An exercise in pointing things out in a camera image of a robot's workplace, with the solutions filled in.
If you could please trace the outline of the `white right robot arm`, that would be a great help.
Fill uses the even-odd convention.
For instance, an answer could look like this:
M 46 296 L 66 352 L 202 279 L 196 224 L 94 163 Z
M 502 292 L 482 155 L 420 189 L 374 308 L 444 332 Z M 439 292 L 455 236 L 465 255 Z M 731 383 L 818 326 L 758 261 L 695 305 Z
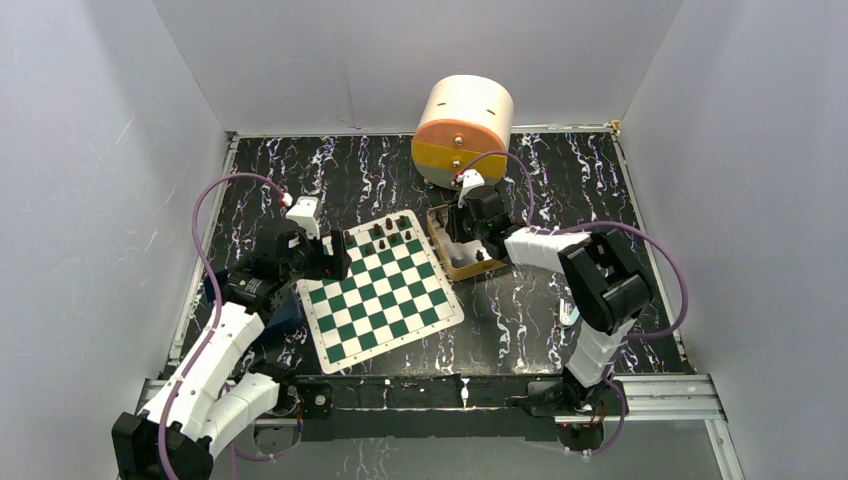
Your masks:
M 454 243 L 478 241 L 495 260 L 562 274 L 580 315 L 575 350 L 564 366 L 563 399 L 577 414 L 603 399 L 614 357 L 655 294 L 631 248 L 642 231 L 600 221 L 544 229 L 513 220 L 492 186 L 473 187 L 447 206 L 445 230 Z

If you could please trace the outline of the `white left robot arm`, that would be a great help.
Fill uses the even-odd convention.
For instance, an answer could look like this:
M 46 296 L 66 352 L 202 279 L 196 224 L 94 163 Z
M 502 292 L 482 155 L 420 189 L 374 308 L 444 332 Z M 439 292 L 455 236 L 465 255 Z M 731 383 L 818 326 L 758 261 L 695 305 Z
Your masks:
M 112 427 L 121 479 L 207 479 L 216 457 L 261 414 L 286 416 L 299 400 L 290 373 L 259 362 L 226 391 L 237 361 L 300 280 L 343 280 L 351 265 L 345 231 L 330 242 L 292 220 L 264 232 L 250 255 L 204 287 L 216 311 L 174 374 L 136 413 Z

